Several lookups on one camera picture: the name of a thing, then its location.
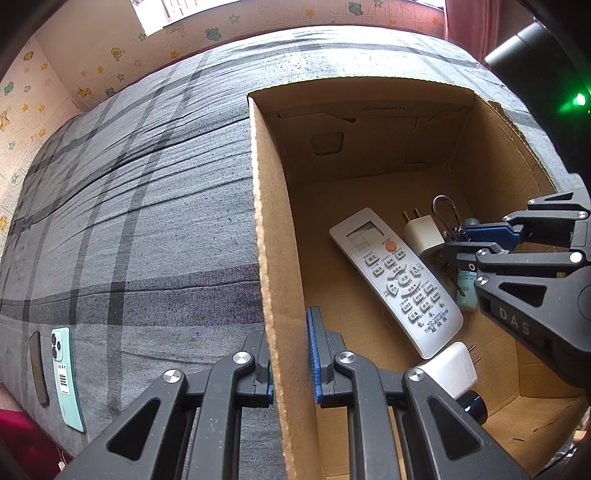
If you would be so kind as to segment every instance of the gray plaid bedsheet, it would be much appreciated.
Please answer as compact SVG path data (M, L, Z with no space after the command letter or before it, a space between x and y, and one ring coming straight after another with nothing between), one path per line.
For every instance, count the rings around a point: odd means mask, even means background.
M246 96L337 76L466 86L502 104L559 189L566 173L525 106L459 48L384 28L310 27L216 47L63 125L24 182L0 271L0 378L78 454L169 368L209 368L262 329ZM87 433L67 427L50 331L73 330ZM39 330L51 404L37 402ZM243 416L241 478L283 479L277 413Z

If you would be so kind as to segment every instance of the white charger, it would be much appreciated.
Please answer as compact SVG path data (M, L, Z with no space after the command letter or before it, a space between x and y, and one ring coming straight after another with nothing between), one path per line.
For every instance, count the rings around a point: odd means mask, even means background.
M466 345L462 342L455 342L439 355L418 367L457 400L478 380L474 368L476 362L472 362L470 351Z
M437 251L445 243L439 228L431 215L422 216L414 209L417 218L410 219L406 212L407 224L404 227L404 241L421 260L431 252Z

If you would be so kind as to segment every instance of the cartoon wallpaper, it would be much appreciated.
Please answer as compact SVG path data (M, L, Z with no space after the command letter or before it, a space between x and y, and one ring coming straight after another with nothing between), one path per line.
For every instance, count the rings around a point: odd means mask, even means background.
M443 11L410 0L240 0L145 35L129 0L68 0L37 34L83 110L192 53L307 25L362 24L443 38Z
M35 154L54 131L78 113L33 37L0 83L0 255Z

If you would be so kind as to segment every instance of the white remote control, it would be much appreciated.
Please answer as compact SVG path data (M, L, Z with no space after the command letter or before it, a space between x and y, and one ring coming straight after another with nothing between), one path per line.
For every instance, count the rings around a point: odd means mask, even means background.
M330 229L330 236L372 286L424 359L462 327L456 303L412 250L372 209Z

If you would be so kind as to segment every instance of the barcode sticker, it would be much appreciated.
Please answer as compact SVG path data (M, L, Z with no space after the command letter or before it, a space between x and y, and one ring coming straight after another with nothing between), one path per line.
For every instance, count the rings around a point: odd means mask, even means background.
M60 378L60 392L69 395L70 387L68 385L68 369L65 364L57 364L57 375Z

